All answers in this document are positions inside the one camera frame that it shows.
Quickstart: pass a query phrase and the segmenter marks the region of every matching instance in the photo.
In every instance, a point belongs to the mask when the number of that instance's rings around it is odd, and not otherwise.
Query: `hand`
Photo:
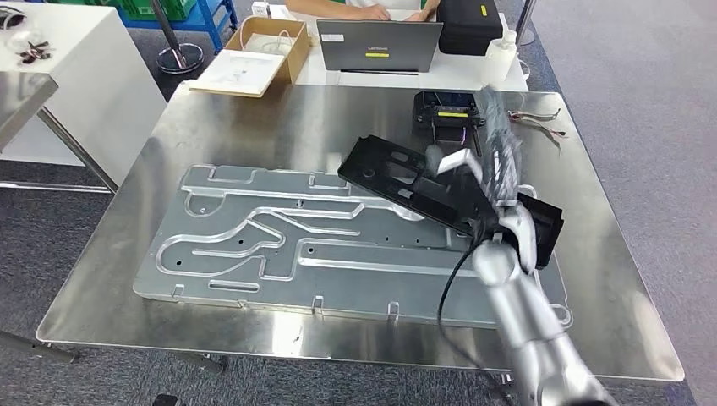
[[[426,18],[423,13],[417,12],[409,15],[404,21],[426,21]]]
[[[353,16],[353,19],[380,19],[386,21],[391,19],[391,15],[388,14],[388,10],[385,7],[375,4],[358,8],[358,12]]]

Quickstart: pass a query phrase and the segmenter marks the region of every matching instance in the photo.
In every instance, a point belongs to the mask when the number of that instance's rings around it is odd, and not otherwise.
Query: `small black object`
[[[152,406],[180,406],[179,398],[173,395],[157,395],[155,401],[152,402]]]
[[[52,54],[49,53],[47,50],[47,47],[50,46],[49,42],[47,41],[41,42],[39,44],[33,44],[32,42],[28,42],[27,45],[30,47],[30,49],[19,54],[23,58],[22,62],[25,64],[33,63],[37,59],[48,59],[52,57]]]
[[[438,40],[443,53],[483,56],[491,40],[503,37],[503,24],[493,0],[441,2],[436,19],[443,23]]]
[[[517,243],[512,233],[498,225],[497,214],[467,167],[434,177],[423,154],[369,135],[356,141],[338,175],[459,233],[477,238],[483,231],[504,231],[506,242]],[[562,229],[562,210],[524,194],[518,194],[518,200],[533,216],[536,266],[543,268]]]

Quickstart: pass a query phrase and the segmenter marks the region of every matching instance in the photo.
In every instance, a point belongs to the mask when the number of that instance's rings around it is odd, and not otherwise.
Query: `green crate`
[[[119,3],[129,19],[156,21],[150,0],[119,0]],[[185,21],[197,0],[161,0],[160,3],[164,8],[164,14],[167,15],[167,19],[170,21]]]
[[[95,0],[46,0],[53,4],[79,4],[82,6],[96,6]]]
[[[79,4],[82,6],[108,6],[117,7],[118,0],[45,0],[53,4]]]

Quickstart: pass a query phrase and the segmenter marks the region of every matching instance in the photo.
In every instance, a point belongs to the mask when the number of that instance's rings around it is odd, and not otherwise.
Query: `white shirt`
[[[380,4],[388,9],[420,10],[421,0],[346,0],[346,4],[356,7],[368,7]]]

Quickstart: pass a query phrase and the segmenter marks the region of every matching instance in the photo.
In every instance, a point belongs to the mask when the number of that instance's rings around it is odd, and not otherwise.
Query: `yellow label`
[[[468,117],[465,112],[438,112],[439,117]]]

